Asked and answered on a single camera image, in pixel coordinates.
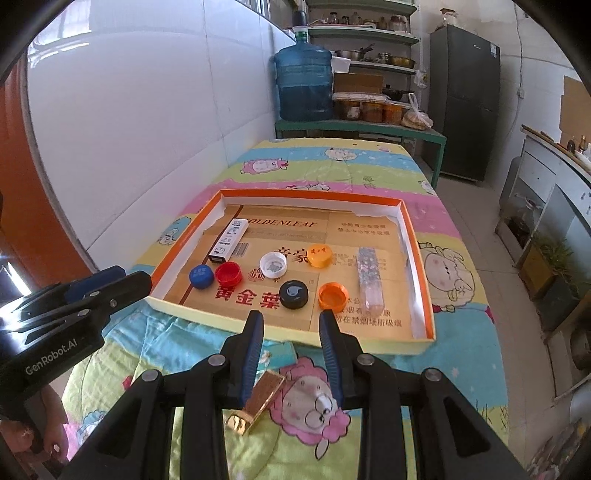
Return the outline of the person's hand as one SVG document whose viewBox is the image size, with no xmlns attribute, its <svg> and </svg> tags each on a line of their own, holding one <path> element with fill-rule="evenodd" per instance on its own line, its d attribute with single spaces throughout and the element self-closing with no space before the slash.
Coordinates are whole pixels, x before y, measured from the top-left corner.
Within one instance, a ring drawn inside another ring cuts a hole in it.
<svg viewBox="0 0 591 480">
<path fill-rule="evenodd" d="M 62 400 L 50 385 L 44 386 L 39 395 L 41 410 L 45 414 L 44 427 L 40 429 L 43 452 L 45 456 L 65 464 L 69 443 L 64 425 L 68 419 Z M 31 453 L 35 433 L 29 425 L 1 416 L 1 435 L 13 454 Z"/>
</svg>

